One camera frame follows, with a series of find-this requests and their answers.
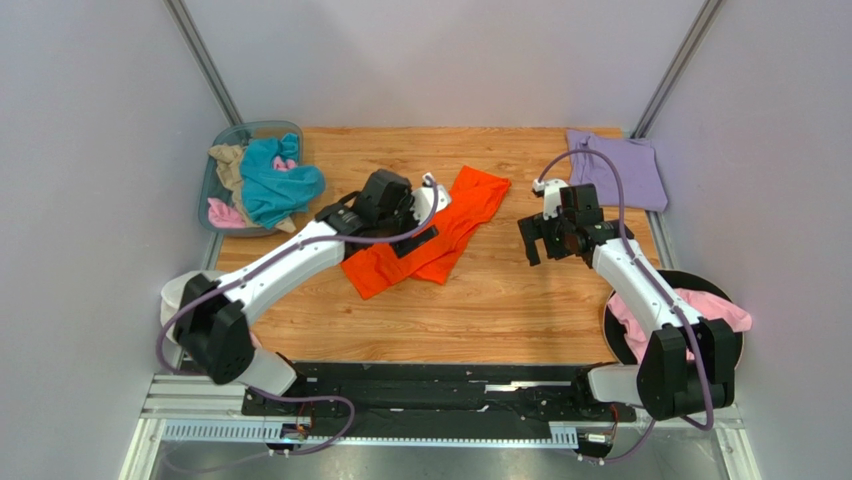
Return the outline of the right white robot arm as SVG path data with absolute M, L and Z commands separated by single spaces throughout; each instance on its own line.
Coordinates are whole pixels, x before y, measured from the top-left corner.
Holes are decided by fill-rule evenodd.
M 648 345 L 631 364 L 584 368 L 577 377 L 596 403 L 641 407 L 655 420 L 730 406 L 742 342 L 724 319 L 709 319 L 679 296 L 642 253 L 620 220 L 607 221 L 591 184 L 536 180 L 542 212 L 519 220 L 530 265 L 548 258 L 583 259 L 607 281 L 638 321 Z

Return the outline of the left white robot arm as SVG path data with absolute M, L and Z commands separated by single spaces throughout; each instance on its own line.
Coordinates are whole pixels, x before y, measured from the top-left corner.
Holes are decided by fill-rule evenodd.
M 299 375 L 282 355 L 253 343 L 252 325 L 296 287 L 360 250 L 385 244 L 399 258 L 413 253 L 436 238 L 434 217 L 451 203 L 446 187 L 431 174 L 416 188 L 379 169 L 361 189 L 322 208 L 291 239 L 249 266 L 216 279 L 206 273 L 189 278 L 158 343 L 178 345 L 217 385 L 239 383 L 282 396 Z

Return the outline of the orange t shirt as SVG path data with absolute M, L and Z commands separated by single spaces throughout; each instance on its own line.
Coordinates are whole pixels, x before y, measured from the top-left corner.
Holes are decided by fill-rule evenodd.
M 388 244 L 369 247 L 345 260 L 342 271 L 364 300 L 406 279 L 443 285 L 477 228 L 492 220 L 510 187 L 507 178 L 464 166 L 449 190 L 450 205 L 430 222 L 436 237 L 403 258 Z

